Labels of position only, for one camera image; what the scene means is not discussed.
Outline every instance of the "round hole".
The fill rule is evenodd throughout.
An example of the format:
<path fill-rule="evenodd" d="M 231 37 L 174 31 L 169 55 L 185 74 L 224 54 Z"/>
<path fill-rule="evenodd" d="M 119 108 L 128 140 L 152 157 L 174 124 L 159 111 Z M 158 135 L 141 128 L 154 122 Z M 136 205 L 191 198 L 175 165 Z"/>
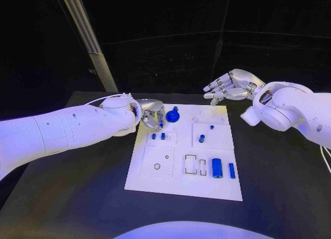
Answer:
<path fill-rule="evenodd" d="M 316 127 L 316 132 L 319 132 L 321 130 L 322 130 L 322 126 L 321 126 L 321 124 L 318 125 L 318 127 Z"/>

